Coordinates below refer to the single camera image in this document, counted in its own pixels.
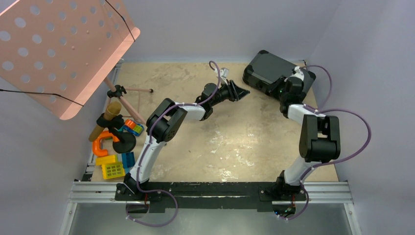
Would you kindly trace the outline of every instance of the yellow toy block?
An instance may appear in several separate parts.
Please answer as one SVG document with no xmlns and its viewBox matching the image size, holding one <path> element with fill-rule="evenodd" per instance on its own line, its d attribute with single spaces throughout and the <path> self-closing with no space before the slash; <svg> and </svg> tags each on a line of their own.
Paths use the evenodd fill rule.
<svg viewBox="0 0 415 235">
<path fill-rule="evenodd" d="M 105 180 L 125 176 L 122 163 L 111 163 L 102 165 L 102 177 Z"/>
<path fill-rule="evenodd" d="M 106 157 L 97 157 L 95 160 L 95 165 L 106 165 L 111 163 L 117 163 L 118 156 L 117 155 L 110 155 Z"/>
</svg>

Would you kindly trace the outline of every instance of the wooden cylinder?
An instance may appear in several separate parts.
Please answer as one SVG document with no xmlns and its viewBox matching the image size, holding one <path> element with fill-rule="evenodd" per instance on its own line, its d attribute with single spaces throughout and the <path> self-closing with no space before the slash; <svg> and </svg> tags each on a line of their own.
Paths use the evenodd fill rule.
<svg viewBox="0 0 415 235">
<path fill-rule="evenodd" d="M 107 106 L 107 109 L 104 113 L 104 119 L 107 121 L 111 121 L 115 116 L 119 115 L 119 112 L 121 112 L 121 104 L 118 102 L 112 102 Z M 99 134 L 105 129 L 105 127 L 101 127 L 96 125 L 95 128 L 92 130 L 90 137 L 88 140 L 90 142 L 96 140 L 98 138 Z"/>
</svg>

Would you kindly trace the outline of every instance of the orange curved tube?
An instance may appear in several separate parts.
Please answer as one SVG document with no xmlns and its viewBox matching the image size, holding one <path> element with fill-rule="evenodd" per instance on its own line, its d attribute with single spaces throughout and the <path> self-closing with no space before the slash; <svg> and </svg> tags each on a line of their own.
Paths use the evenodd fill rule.
<svg viewBox="0 0 415 235">
<path fill-rule="evenodd" d="M 108 150 L 102 149 L 102 146 L 101 146 L 101 140 L 108 139 L 108 138 L 112 138 L 113 142 L 119 142 L 119 139 L 113 134 L 111 134 L 109 131 L 103 131 L 101 134 L 99 134 L 98 138 L 96 138 L 96 140 L 92 142 L 92 152 L 97 157 L 108 156 Z"/>
</svg>

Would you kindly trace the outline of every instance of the table top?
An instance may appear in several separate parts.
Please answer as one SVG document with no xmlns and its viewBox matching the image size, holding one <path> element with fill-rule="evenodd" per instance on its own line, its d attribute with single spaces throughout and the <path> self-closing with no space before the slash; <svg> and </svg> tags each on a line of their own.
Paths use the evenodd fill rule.
<svg viewBox="0 0 415 235">
<path fill-rule="evenodd" d="M 301 126 L 279 112 L 279 102 L 242 81 L 247 63 L 219 63 L 230 70 L 228 80 L 251 91 L 239 102 L 224 101 L 205 121 L 184 122 L 174 139 L 155 162 L 150 181 L 161 182 L 253 182 L 275 181 L 299 155 Z M 154 93 L 128 92 L 124 97 L 138 106 L 147 119 L 158 105 L 170 98 L 192 103 L 207 83 L 216 83 L 207 63 L 124 63 L 118 84 L 154 89 Z M 304 103 L 316 107 L 310 90 Z M 128 116 L 125 109 L 121 114 Z M 140 154 L 145 136 L 137 137 L 134 154 Z M 111 148 L 105 141 L 104 147 Z M 122 181 L 123 178 L 109 181 Z M 96 166 L 92 181 L 102 179 Z M 338 181 L 333 165 L 316 169 L 307 181 Z"/>
</svg>

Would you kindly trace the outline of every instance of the pink perforated panel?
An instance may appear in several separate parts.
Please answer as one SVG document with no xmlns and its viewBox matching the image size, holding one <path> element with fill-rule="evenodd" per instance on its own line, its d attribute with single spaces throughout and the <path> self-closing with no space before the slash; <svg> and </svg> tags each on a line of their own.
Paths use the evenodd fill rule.
<svg viewBox="0 0 415 235">
<path fill-rule="evenodd" d="M 136 39 L 121 0 L 108 0 Z M 25 92 L 57 93 L 85 104 L 134 42 L 105 0 L 19 0 L 0 14 L 0 76 Z M 60 119 L 80 105 L 30 94 Z"/>
</svg>

